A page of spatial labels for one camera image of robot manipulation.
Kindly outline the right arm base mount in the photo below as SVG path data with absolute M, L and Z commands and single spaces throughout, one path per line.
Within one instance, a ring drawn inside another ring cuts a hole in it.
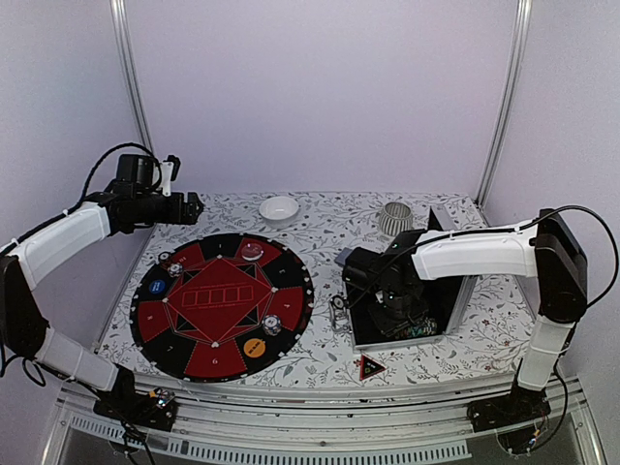
M 550 413 L 545 389 L 534 391 L 516 384 L 511 386 L 507 394 L 469 403 L 466 411 L 475 432 L 542 418 Z

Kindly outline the blue white chip stack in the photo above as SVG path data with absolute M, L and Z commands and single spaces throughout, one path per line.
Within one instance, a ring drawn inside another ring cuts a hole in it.
M 171 278 L 177 278 L 179 276 L 181 276 L 183 274 L 184 271 L 184 267 L 181 263 L 171 263 L 168 267 L 167 267 L 167 272 L 168 275 Z

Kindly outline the blue small blind button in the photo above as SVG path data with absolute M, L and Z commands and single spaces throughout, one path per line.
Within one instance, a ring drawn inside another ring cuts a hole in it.
M 167 283 L 164 280 L 158 279 L 158 280 L 152 281 L 149 284 L 148 290 L 153 295 L 159 295 L 159 294 L 163 293 L 166 290 L 166 287 L 167 287 Z

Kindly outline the orange big blind button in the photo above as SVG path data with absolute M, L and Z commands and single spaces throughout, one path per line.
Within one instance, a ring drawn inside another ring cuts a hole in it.
M 243 345 L 243 352 L 249 358 L 262 357 L 266 351 L 266 343 L 260 338 L 250 338 Z

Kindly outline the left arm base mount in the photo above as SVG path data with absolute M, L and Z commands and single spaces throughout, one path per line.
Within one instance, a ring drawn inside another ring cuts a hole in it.
M 160 387 L 148 393 L 95 391 L 98 400 L 93 412 L 99 416 L 124 421 L 134 426 L 171 432 L 178 412 L 174 396 Z

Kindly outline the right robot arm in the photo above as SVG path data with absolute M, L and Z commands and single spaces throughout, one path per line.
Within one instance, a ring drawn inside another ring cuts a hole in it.
M 514 275 L 539 284 L 538 317 L 513 392 L 501 414 L 521 422 L 535 411 L 571 331 L 595 305 L 588 297 L 585 252 L 563 220 L 561 208 L 543 209 L 535 219 L 465 231 L 411 230 L 399 234 L 383 253 L 343 249 L 336 261 L 343 281 L 357 289 L 349 305 L 367 301 L 383 334 L 414 325 L 431 309 L 426 285 L 456 276 Z

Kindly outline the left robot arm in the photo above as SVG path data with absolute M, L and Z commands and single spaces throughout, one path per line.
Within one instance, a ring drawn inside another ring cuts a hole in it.
M 1 251 L 1 366 L 19 358 L 71 381 L 106 392 L 108 406 L 124 420 L 143 413 L 143 399 L 123 380 L 128 373 L 51 326 L 34 290 L 60 265 L 117 233 L 155 224 L 194 225 L 203 211 L 199 196 L 173 191 L 181 162 L 160 161 L 135 142 L 105 152 L 119 155 L 116 175 L 101 192 L 84 187 L 78 201 L 12 240 Z

